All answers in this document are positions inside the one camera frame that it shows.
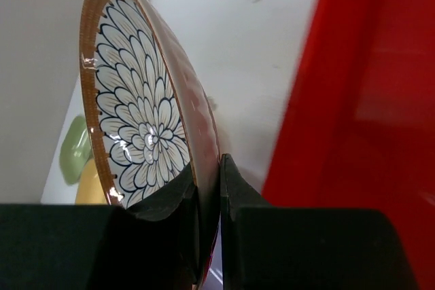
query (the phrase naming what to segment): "ceramic plate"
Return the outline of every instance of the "ceramic plate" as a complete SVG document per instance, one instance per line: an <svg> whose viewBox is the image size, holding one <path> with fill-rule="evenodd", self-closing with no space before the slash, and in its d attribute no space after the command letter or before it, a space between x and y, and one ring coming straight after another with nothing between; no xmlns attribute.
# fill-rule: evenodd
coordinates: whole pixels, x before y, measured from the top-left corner
<svg viewBox="0 0 435 290"><path fill-rule="evenodd" d="M219 149L207 97L177 38L147 0L85 0L80 71L108 203L128 207L191 162L203 216Z"/></svg>

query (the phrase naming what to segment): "floral pattern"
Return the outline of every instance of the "floral pattern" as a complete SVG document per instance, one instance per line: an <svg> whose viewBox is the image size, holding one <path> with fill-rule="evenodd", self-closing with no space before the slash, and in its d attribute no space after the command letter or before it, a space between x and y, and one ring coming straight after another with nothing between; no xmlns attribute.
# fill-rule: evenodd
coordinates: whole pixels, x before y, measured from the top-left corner
<svg viewBox="0 0 435 290"><path fill-rule="evenodd" d="M109 165L128 207L177 176L189 153L152 30L133 0L111 0L95 40L95 87Z"/></svg>

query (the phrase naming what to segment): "red plastic container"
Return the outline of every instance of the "red plastic container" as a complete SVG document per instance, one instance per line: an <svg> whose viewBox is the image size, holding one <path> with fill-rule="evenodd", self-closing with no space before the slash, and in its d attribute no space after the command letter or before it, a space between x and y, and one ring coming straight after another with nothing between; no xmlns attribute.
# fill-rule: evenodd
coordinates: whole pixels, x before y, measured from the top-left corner
<svg viewBox="0 0 435 290"><path fill-rule="evenodd" d="M435 0L319 0L263 195L379 209L435 289Z"/></svg>

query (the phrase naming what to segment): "white surface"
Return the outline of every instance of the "white surface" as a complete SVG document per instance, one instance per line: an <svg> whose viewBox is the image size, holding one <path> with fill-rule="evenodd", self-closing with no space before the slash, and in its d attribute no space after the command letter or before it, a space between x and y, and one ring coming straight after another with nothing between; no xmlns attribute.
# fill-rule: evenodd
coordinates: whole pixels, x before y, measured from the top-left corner
<svg viewBox="0 0 435 290"><path fill-rule="evenodd" d="M205 92L217 103L215 116L225 148L259 190L315 0L151 2L177 35ZM61 183L58 173L50 171L43 202L73 201L60 194L61 186L66 187Z"/></svg>
<svg viewBox="0 0 435 290"><path fill-rule="evenodd" d="M147 0L138 0L138 4L141 2L149 13L148 18L156 38L168 58L172 43L165 43L162 34L159 34L164 30L160 20L153 20L154 10ZM95 88L100 92L97 95L97 106L101 111L101 115L98 116L99 124L88 127L91 130L92 127L95 130L101 128L106 135L103 137L103 144L105 153L110 154L108 166L110 173L118 176L114 179L114 185L123 195L121 204L124 207L129 207L153 194L184 169L190 161L185 129L189 133L189 124L195 122L195 115L186 115L186 110L182 109L183 100L192 100L188 90L184 89L185 95L178 98L181 112L184 113L183 126L175 98L175 93L180 94L177 89L180 83L174 77L179 75L172 76L173 88L163 55L154 41L153 30L145 23L142 14L133 9L136 5L134 0L111 0L101 10L91 7L90 12L99 19L101 33L95 38L91 53L84 55L92 62L88 74L95 74ZM94 55L93 49L98 50L97 55ZM179 53L178 59L182 62L188 61L184 53ZM99 67L98 71L94 72L95 65L104 63L109 66ZM169 71L185 73L180 69L171 68L171 64L173 65L173 62L168 60ZM193 68L188 69L190 74L194 75ZM207 115L210 116L205 98L204 102ZM192 138L204 134L198 132L197 124L194 127L193 135L189 136L190 144ZM217 170L216 141L214 145L216 155L213 167ZM199 179L198 173L204 166L204 155L200 156L198 164L194 154L192 151L192 164ZM198 193L201 196L202 188L199 186L200 184Z"/></svg>
<svg viewBox="0 0 435 290"><path fill-rule="evenodd" d="M0 0L0 202L39 202L78 72L83 0Z"/></svg>

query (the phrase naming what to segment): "decorative plate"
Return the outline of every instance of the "decorative plate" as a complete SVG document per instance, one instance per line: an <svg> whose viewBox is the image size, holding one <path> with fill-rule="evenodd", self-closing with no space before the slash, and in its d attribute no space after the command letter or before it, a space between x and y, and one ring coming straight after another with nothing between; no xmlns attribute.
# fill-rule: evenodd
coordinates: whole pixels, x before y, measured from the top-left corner
<svg viewBox="0 0 435 290"><path fill-rule="evenodd" d="M190 162L203 216L219 149L207 97L177 38L147 0L85 0L80 76L99 178L124 207Z"/></svg>

